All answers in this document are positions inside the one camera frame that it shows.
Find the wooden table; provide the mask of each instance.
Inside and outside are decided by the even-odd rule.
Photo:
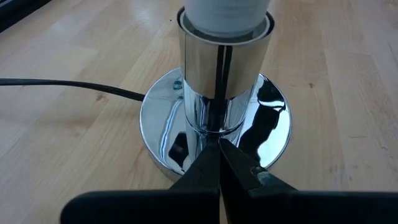
[[[0,34],[0,77],[145,93],[179,66],[182,1],[53,0]],[[271,171],[298,189],[398,189],[398,1],[280,0],[261,72],[294,117]],[[165,189],[141,103],[64,86],[0,87],[0,223],[57,223],[91,190]]]

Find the lamp base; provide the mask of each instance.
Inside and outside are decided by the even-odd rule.
[[[188,156],[182,82],[180,68],[163,75],[147,92],[140,112],[142,138],[155,163],[174,181],[193,162]],[[292,116],[285,96],[260,74],[237,146],[268,168],[284,152],[291,132]]]

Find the power cord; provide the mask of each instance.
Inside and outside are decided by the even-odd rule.
[[[76,81],[63,81],[63,80],[42,80],[42,79],[31,79],[31,78],[0,78],[0,86],[19,86],[19,85],[62,85],[62,86],[75,86],[80,88],[87,88],[92,90],[103,91],[114,95],[122,96],[132,100],[142,101],[145,95],[141,93],[135,93],[129,90],[123,90],[107,85],[87,83],[87,82],[76,82]]]

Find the wire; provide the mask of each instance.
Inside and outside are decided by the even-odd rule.
[[[80,88],[88,88],[92,90],[103,91],[106,93],[115,94],[118,96],[126,97],[132,100],[142,101],[145,95],[141,93],[135,93],[129,90],[123,90],[107,85],[87,83],[87,82],[76,82],[76,81],[63,81],[63,80],[42,80],[42,79],[30,79],[30,78],[0,78],[0,86],[19,86],[19,85],[62,85],[62,86],[75,86]]]

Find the chrome cylinder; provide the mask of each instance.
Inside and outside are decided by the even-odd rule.
[[[177,20],[188,150],[193,161],[208,141],[228,138],[237,144],[274,20],[267,13],[252,32],[233,38],[200,32],[184,9]]]

